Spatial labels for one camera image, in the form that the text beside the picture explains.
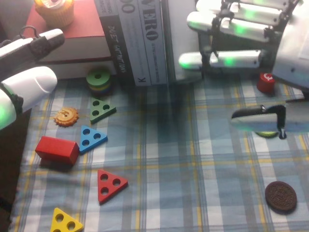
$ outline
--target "robotic hand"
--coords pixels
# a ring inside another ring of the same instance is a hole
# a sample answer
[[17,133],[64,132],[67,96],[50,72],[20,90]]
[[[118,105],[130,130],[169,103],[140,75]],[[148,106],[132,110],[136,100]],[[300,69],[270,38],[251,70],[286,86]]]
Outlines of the robotic hand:
[[48,67],[35,67],[35,62],[60,47],[63,32],[54,29],[25,38],[20,34],[13,42],[0,44],[0,130],[14,122],[50,94],[57,85],[54,72]]
[[[185,70],[267,68],[278,81],[303,91],[285,105],[237,110],[231,118],[244,131],[309,132],[309,1],[199,0],[187,24],[210,37],[209,49],[182,54]],[[259,44],[259,49],[217,51],[220,36]]]

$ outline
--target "table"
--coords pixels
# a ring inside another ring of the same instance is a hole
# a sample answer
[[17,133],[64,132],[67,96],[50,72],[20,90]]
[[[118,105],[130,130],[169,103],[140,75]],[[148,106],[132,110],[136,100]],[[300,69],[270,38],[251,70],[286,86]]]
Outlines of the table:
[[[301,98],[276,86],[260,93],[257,78],[205,78],[177,87],[145,87],[101,98],[117,113],[91,127],[108,142],[81,155],[71,170],[44,166],[34,149],[43,136],[80,140],[90,126],[90,93],[84,79],[59,81],[33,108],[10,232],[48,232],[54,208],[84,224],[85,232],[307,231],[309,228],[309,137],[288,134],[266,140],[231,127],[234,110]],[[79,110],[69,128],[53,116],[61,107]],[[97,171],[128,179],[128,187],[99,206]],[[276,180],[290,184],[297,209],[278,215],[264,197]]]

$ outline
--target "red cylinder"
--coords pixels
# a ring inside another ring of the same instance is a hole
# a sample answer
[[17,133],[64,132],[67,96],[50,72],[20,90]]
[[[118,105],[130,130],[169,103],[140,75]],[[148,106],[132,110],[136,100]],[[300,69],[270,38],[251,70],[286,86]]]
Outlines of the red cylinder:
[[275,79],[271,73],[261,73],[256,87],[262,93],[272,93],[275,88]]

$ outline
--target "triangle block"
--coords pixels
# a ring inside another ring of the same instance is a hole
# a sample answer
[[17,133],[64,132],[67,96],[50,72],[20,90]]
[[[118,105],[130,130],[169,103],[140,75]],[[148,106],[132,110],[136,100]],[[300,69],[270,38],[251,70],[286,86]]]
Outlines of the triangle block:
[[87,152],[101,143],[107,141],[107,135],[87,126],[82,126],[80,153]]
[[84,226],[59,208],[55,208],[50,232],[80,232]]
[[90,122],[91,124],[97,123],[100,120],[108,117],[116,112],[116,107],[105,103],[96,98],[91,98],[90,106]]
[[105,203],[128,186],[127,179],[104,170],[98,170],[98,202]]

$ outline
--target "yellow triangle block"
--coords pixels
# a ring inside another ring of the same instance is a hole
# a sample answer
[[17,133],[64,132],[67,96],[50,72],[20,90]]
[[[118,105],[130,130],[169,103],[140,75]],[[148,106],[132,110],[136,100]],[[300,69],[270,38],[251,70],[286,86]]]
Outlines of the yellow triangle block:
[[82,223],[75,220],[59,208],[55,208],[50,232],[79,232],[84,228]]

